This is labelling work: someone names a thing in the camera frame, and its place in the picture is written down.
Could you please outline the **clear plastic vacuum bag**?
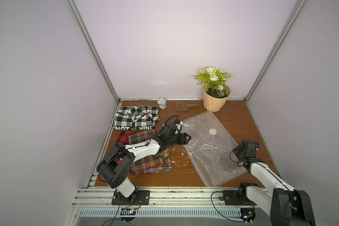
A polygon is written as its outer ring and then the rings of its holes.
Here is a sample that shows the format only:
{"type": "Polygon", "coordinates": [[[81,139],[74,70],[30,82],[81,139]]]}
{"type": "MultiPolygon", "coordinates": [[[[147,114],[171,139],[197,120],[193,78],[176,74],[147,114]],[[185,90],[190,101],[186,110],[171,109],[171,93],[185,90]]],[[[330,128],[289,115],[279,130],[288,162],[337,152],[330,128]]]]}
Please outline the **clear plastic vacuum bag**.
{"type": "Polygon", "coordinates": [[[205,186],[221,186],[246,172],[231,153],[237,142],[214,113],[207,111],[185,119],[182,132],[191,136],[184,147],[205,186]]]}

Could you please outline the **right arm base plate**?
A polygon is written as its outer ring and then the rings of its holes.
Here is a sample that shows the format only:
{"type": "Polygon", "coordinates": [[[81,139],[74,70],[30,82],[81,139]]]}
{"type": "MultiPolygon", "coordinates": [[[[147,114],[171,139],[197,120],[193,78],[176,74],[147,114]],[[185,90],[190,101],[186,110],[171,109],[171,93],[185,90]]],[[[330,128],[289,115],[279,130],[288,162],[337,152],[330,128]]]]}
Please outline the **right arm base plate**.
{"type": "Polygon", "coordinates": [[[239,193],[237,190],[224,190],[222,191],[222,198],[225,205],[244,205],[251,206],[252,202],[245,196],[239,193]]]}

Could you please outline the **multicolour tartan shirt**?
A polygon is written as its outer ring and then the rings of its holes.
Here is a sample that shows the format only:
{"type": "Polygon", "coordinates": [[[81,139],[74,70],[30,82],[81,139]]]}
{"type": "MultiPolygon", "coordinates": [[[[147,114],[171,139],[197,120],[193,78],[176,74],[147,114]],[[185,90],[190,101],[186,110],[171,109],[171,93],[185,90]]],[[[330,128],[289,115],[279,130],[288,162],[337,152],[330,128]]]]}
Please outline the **multicolour tartan shirt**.
{"type": "MultiPolygon", "coordinates": [[[[156,134],[155,130],[132,133],[128,136],[129,145],[138,144],[149,140],[156,134]]],[[[172,169],[170,151],[166,149],[156,155],[150,155],[133,163],[131,167],[132,175],[160,173],[172,169]]]]}

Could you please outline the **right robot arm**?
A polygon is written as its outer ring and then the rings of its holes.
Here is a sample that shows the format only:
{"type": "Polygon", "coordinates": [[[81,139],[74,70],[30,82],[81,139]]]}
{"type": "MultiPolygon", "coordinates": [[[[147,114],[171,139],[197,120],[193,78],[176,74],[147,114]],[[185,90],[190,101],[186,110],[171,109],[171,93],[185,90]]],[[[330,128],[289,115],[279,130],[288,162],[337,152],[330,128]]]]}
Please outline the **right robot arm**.
{"type": "Polygon", "coordinates": [[[232,150],[238,166],[244,167],[266,188],[255,183],[242,182],[237,197],[247,199],[259,206],[269,217],[273,226],[315,226],[310,196],[297,190],[277,176],[269,166],[257,157],[258,142],[243,140],[232,150]]]}

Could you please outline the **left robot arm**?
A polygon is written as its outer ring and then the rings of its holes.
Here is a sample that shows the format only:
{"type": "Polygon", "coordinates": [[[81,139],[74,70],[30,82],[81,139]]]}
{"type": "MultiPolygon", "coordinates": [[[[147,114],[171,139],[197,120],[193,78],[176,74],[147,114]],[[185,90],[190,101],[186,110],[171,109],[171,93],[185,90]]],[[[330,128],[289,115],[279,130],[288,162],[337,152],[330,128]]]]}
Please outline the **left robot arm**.
{"type": "Polygon", "coordinates": [[[186,145],[191,136],[181,132],[182,126],[180,116],[173,115],[165,121],[162,129],[147,141],[134,145],[116,143],[98,163],[98,177],[116,189],[122,198],[132,202],[137,197],[137,188],[128,178],[132,164],[148,156],[157,155],[170,146],[186,145]]]}

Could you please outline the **black white checked shirt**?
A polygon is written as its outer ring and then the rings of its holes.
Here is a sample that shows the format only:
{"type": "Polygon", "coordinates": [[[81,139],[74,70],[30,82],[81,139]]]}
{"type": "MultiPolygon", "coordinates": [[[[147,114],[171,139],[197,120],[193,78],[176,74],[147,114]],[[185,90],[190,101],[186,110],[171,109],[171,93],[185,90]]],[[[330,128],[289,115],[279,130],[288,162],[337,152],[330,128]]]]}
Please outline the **black white checked shirt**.
{"type": "Polygon", "coordinates": [[[149,131],[160,120],[157,106],[122,106],[114,117],[114,128],[121,131],[149,131]]]}

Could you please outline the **red black checked shirt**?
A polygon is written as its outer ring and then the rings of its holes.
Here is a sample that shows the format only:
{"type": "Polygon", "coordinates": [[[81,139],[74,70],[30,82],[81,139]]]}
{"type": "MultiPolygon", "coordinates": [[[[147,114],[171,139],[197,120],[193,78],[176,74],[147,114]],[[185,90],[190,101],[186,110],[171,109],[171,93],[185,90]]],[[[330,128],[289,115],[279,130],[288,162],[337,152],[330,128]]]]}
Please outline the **red black checked shirt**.
{"type": "MultiPolygon", "coordinates": [[[[133,135],[133,134],[134,133],[130,132],[130,131],[121,131],[118,138],[117,138],[116,144],[121,143],[123,145],[128,145],[129,144],[129,136],[133,135]]],[[[116,161],[117,164],[119,164],[121,162],[121,160],[124,156],[123,151],[124,151],[124,149],[121,149],[119,156],[115,158],[115,161],[116,161]]]]}

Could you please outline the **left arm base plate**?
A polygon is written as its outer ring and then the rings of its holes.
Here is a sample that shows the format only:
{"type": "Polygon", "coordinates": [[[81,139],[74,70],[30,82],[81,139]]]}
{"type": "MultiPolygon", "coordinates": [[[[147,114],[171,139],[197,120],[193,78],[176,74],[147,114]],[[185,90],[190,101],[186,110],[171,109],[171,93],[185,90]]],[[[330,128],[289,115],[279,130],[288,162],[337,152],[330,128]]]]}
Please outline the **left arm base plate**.
{"type": "Polygon", "coordinates": [[[123,196],[119,191],[115,191],[112,198],[112,205],[149,205],[150,191],[135,190],[129,197],[123,196]]]}

